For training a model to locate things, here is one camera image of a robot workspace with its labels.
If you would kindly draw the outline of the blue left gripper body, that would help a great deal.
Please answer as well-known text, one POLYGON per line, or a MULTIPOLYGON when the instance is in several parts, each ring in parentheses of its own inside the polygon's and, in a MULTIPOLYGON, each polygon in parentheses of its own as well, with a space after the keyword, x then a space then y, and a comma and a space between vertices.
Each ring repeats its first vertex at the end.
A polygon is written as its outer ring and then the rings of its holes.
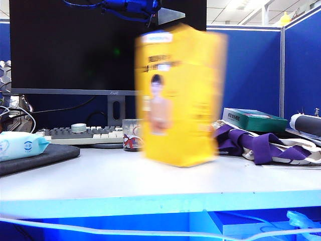
POLYGON ((101 8, 123 20, 149 25, 161 9, 161 1, 102 1, 101 8))

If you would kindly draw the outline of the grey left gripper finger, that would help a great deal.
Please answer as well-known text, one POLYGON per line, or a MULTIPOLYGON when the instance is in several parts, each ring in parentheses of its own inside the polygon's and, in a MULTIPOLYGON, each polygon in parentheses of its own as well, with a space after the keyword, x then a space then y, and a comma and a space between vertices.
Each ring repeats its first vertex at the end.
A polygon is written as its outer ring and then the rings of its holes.
POLYGON ((186 14, 183 12, 160 8, 157 12, 157 24, 162 25, 186 17, 186 14))

